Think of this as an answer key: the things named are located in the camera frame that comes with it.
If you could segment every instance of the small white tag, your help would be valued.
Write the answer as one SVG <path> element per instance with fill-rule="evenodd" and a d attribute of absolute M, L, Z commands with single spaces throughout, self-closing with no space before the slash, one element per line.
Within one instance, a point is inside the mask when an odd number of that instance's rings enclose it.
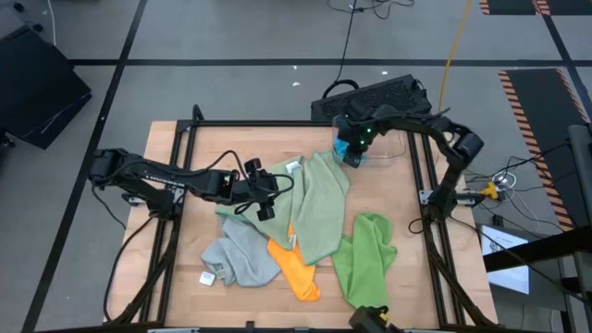
<path fill-rule="evenodd" d="M 294 169 L 296 167 L 300 167 L 300 163 L 298 163 L 298 161 L 294 161 L 294 162 L 290 162 L 290 163 L 286 164 L 286 169 L 288 170 L 289 174 L 291 174 L 292 171 L 294 171 Z"/>
<path fill-rule="evenodd" d="M 211 287 L 214 284 L 215 279 L 216 276 L 214 274 L 209 272 L 202 272 L 202 275 L 200 276 L 200 283 Z"/>

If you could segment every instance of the green cloth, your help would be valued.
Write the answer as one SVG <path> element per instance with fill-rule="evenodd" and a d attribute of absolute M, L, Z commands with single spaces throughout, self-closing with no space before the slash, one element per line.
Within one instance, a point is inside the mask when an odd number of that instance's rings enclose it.
<path fill-rule="evenodd" d="M 385 275 L 397 256 L 389 245 L 392 223 L 379 214 L 362 213 L 353 222 L 353 236 L 341 239 L 333 266 L 349 304 L 379 307 L 389 304 Z"/>
<path fill-rule="evenodd" d="M 294 179 L 293 190 L 279 195 L 275 200 L 276 217 L 259 221 L 258 204 L 253 204 L 240 216 L 234 216 L 234 206 L 218 205 L 216 213 L 252 223 L 260 232 L 287 250 L 291 250 L 293 246 L 288 237 L 291 221 L 302 259 L 306 265 L 312 265 L 339 248 L 345 217 L 345 196 L 350 188 L 350 181 L 331 151 L 314 153 L 311 159 L 294 157 L 268 171 L 288 175 L 286 164 L 293 161 L 298 161 L 301 167 L 293 169 L 290 174 Z M 280 189 L 285 189 L 290 181 L 279 178 L 277 185 Z"/>

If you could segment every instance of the gray floor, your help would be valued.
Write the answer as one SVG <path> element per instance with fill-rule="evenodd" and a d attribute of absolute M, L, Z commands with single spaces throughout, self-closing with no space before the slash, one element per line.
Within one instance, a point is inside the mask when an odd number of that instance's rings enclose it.
<path fill-rule="evenodd" d="M 39 21 L 50 41 L 51 21 L 46 3 L 23 1 L 25 19 Z M 346 1 L 333 1 L 346 6 Z M 138 0 L 54 1 L 57 47 L 69 58 L 116 59 L 130 27 Z M 417 0 L 413 8 L 392 8 L 382 21 L 371 13 L 357 15 L 349 57 L 446 58 L 458 28 L 464 0 Z M 12 15 L 0 10 L 0 18 Z M 320 0 L 149 0 L 130 58 L 338 58 L 348 15 L 330 10 Z M 592 17 L 554 17 L 574 59 L 591 60 Z M 7 19 L 0 19 L 0 29 Z M 459 59 L 561 59 L 541 17 L 484 16 L 475 2 L 462 36 Z M 361 85 L 411 73 L 438 100 L 444 68 L 346 67 L 342 78 Z M 497 70 L 511 68 L 453 68 L 445 106 L 450 117 L 476 131 L 486 142 L 471 169 L 491 173 L 509 155 L 528 157 Z M 141 153 L 155 120 L 187 118 L 197 103 L 208 119 L 307 119 L 310 102 L 337 75 L 337 67 L 126 67 L 99 146 L 123 147 Z M 24 142 L 10 152 L 0 168 L 0 260 L 20 262 L 0 276 L 0 331 L 22 327 L 31 298 L 80 162 L 93 131 L 113 67 L 77 67 L 92 88 L 93 98 L 52 146 L 41 151 Z M 578 69 L 592 89 L 592 68 Z M 517 188 L 541 185 L 531 166 L 516 170 Z M 129 208 L 119 193 L 102 193 L 125 220 Z M 523 195 L 540 219 L 555 221 L 543 191 Z M 23 210 L 22 203 L 32 203 Z M 541 233 L 557 230 L 520 216 L 504 204 L 496 211 L 525 228 Z M 475 209 L 475 219 L 490 214 Z M 98 325 L 110 266 L 123 231 L 90 195 L 80 199 L 66 248 L 55 273 L 37 329 Z M 500 321 L 520 327 L 522 305 L 496 297 Z M 526 307 L 524 328 L 550 330 L 549 310 Z M 561 330 L 559 314 L 554 331 Z"/>

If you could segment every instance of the yellow and black warning tape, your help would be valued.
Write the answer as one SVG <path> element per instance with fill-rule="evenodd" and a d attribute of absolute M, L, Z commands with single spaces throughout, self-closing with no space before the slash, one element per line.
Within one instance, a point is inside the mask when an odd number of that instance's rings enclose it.
<path fill-rule="evenodd" d="M 547 0 L 531 0 L 537 15 L 551 15 Z"/>
<path fill-rule="evenodd" d="M 536 15 L 551 15 L 549 4 L 547 0 L 531 0 L 533 8 L 535 9 Z M 489 2 L 488 0 L 479 0 L 479 7 L 481 12 L 485 15 L 489 15 Z"/>
<path fill-rule="evenodd" d="M 567 82 L 567 79 L 565 79 L 565 76 L 563 76 L 563 73 L 561 73 L 561 70 L 560 69 L 556 68 L 555 70 L 557 70 L 557 74 L 559 74 L 559 77 L 563 81 L 563 85 L 565 86 L 565 89 L 570 94 L 570 97 L 572 98 L 573 106 L 575 106 L 575 108 L 577 109 L 577 112 L 580 114 L 580 117 L 582 117 L 582 119 L 584 120 L 584 122 L 589 123 L 590 122 L 590 119 L 588 118 L 588 115 L 586 114 L 586 111 L 584 111 L 584 108 L 577 101 L 577 98 L 575 97 L 574 91 L 572 91 L 572 88 L 570 87 L 570 84 Z"/>
<path fill-rule="evenodd" d="M 485 15 L 489 15 L 489 3 L 487 0 L 479 0 L 479 7 L 481 7 L 481 12 Z"/>
<path fill-rule="evenodd" d="M 543 189 L 547 193 L 547 197 L 549 198 L 549 202 L 551 203 L 551 207 L 559 221 L 561 229 L 564 231 L 571 230 L 574 228 L 574 223 L 563 205 L 563 200 L 555 189 L 555 186 L 553 186 L 553 178 L 549 172 L 547 163 L 545 163 L 545 158 L 538 156 L 541 153 L 540 147 L 538 146 L 535 134 L 530 128 L 530 124 L 526 118 L 522 105 L 520 104 L 518 95 L 510 81 L 510 77 L 505 70 L 499 71 L 498 75 L 501 80 L 503 91 L 506 92 L 506 95 L 508 96 L 508 102 L 510 102 L 510 106 L 512 107 L 512 112 L 514 113 L 520 132 L 524 138 L 524 143 L 526 143 L 526 148 L 531 156 L 535 158 L 533 162 L 536 164 L 536 172 L 543 183 Z"/>

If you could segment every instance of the wooden tabletop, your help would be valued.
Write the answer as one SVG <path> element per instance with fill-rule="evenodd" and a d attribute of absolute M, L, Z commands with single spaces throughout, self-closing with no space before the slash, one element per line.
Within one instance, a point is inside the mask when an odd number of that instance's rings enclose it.
<path fill-rule="evenodd" d="M 152 124 L 145 158 L 168 163 L 175 126 L 173 121 Z M 185 151 L 186 140 L 181 152 Z M 327 151 L 331 149 L 331 142 L 331 128 L 203 127 L 197 130 L 191 169 L 209 165 L 228 149 L 236 151 L 242 161 L 259 157 L 264 167 L 271 167 L 296 155 L 310 158 L 313 152 Z M 423 156 L 421 144 L 418 148 Z M 446 161 L 434 144 L 432 148 L 438 176 L 442 177 Z M 424 159 L 420 160 L 427 175 Z M 216 167 L 232 169 L 236 168 L 236 162 L 225 158 Z M 379 213 L 393 223 L 391 244 L 397 247 L 399 254 L 387 273 L 390 321 L 398 327 L 437 328 L 424 239 L 407 229 L 409 222 L 419 217 L 408 150 L 394 158 L 390 166 L 344 167 L 344 170 L 351 182 L 344 232 L 351 234 L 353 219 L 362 212 Z M 225 287 L 221 281 L 216 281 L 212 287 L 200 284 L 199 276 L 206 270 L 200 255 L 213 240 L 221 237 L 214 209 L 212 203 L 187 195 L 168 303 L 168 327 L 244 327 L 249 320 L 253 320 L 256 327 L 349 327 L 353 309 L 343 298 L 330 258 L 320 262 L 314 276 L 321 291 L 318 302 L 298 301 L 282 274 L 262 288 L 240 288 L 236 284 Z M 468 208 L 457 207 L 452 215 L 474 224 Z M 125 238 L 146 219 L 144 206 L 132 208 Z M 155 226 L 153 222 L 139 234 L 121 256 L 109 299 L 111 316 L 117 316 L 124 309 L 146 278 Z M 497 322 L 476 233 L 454 222 L 449 222 L 448 228 L 459 282 L 483 313 Z M 454 323 L 450 293 L 442 281 L 448 320 Z M 155 318 L 159 291 L 160 284 L 154 288 L 150 318 Z"/>

